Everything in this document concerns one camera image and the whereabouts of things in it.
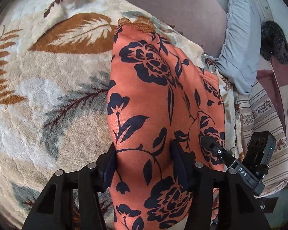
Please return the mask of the dark furry item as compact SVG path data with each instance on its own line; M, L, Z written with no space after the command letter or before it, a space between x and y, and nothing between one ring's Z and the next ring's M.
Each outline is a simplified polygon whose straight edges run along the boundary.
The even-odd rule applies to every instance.
M288 48L285 34L274 21L265 21L261 25L261 56L270 61L274 56L280 64L288 65Z

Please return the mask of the light blue ruffled pillow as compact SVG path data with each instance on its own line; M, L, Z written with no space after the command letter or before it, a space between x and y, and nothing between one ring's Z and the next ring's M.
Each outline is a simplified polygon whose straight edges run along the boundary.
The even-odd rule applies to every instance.
M250 94L257 76L261 19L255 0L228 0L225 41L216 58L219 72L240 94Z

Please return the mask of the orange floral garment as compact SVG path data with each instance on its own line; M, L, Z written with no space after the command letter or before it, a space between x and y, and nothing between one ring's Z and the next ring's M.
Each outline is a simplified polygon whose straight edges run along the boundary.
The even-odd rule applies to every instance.
M170 144L178 141L195 161L222 171L200 141L225 144L218 77L194 65L166 38L121 25L114 34L108 125L117 169L110 187L116 229L168 229L192 202Z

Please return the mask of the striped beige floral quilt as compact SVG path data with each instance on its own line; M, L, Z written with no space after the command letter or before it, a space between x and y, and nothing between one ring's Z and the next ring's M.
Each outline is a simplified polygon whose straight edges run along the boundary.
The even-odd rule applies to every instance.
M246 154L251 137L272 136L275 147L268 163L269 169L262 182L264 190L260 197L273 195L288 182L288 143L281 120L263 86L256 81L250 94L234 93L237 133Z

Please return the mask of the cream leaf-pattern fleece blanket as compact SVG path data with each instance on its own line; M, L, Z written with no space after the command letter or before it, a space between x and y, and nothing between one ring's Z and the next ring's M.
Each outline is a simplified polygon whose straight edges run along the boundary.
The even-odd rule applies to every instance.
M195 60L195 42L126 0L0 0L0 224L21 229L57 169L111 143L107 89L119 19L146 22Z

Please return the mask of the mauve bed sheet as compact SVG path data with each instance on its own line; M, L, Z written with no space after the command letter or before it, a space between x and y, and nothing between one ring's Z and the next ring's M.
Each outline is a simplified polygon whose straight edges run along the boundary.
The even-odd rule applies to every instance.
M225 41L228 0L126 0L174 26L205 53L218 57Z

